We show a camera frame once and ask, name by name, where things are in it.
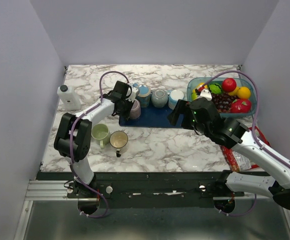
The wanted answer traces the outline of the lilac mug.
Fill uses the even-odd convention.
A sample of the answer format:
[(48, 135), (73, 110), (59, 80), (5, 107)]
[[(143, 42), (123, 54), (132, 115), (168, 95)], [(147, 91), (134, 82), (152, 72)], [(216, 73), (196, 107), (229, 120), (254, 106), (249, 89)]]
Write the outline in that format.
[(141, 115), (141, 106), (140, 106), (140, 102), (136, 99), (131, 108), (129, 118), (131, 120), (135, 120), (135, 119), (138, 119), (140, 115)]

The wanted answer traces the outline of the cream textured mug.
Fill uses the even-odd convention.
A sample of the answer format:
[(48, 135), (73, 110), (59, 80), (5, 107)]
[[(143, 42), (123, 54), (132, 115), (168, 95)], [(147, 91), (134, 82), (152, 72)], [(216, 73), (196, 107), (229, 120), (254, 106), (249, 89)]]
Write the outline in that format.
[(128, 135), (124, 131), (115, 131), (111, 134), (109, 143), (114, 148), (117, 158), (127, 151), (128, 141)]

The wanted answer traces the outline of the light green mug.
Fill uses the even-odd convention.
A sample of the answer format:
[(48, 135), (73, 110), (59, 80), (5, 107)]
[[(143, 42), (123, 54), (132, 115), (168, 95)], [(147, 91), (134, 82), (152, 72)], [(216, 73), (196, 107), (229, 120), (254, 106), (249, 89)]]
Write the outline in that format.
[(106, 145), (109, 144), (111, 134), (108, 126), (101, 123), (93, 127), (91, 136), (97, 141), (100, 148), (103, 150)]

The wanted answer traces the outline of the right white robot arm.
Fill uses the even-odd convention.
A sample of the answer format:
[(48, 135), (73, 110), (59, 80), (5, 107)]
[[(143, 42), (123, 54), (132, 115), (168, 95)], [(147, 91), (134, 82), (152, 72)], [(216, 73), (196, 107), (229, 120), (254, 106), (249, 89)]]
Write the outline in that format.
[(290, 210), (289, 159), (259, 140), (243, 123), (231, 117), (221, 117), (214, 103), (204, 97), (193, 102), (179, 100), (167, 119), (174, 126), (180, 115), (184, 116), (182, 128), (201, 133), (212, 142), (240, 153), (268, 173), (264, 177), (225, 171), (215, 182), (217, 194), (252, 193), (272, 198)]

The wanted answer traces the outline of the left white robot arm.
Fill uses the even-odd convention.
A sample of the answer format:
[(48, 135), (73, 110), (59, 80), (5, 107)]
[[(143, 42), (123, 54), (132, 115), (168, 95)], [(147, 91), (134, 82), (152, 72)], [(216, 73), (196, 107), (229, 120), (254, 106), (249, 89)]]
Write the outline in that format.
[(67, 158), (74, 180), (79, 183), (78, 191), (84, 197), (89, 198), (96, 192), (95, 174), (87, 159), (92, 128), (108, 116), (129, 118), (138, 93), (139, 89), (135, 85), (117, 81), (114, 89), (101, 94), (92, 106), (81, 112), (65, 113), (62, 116), (54, 148)]

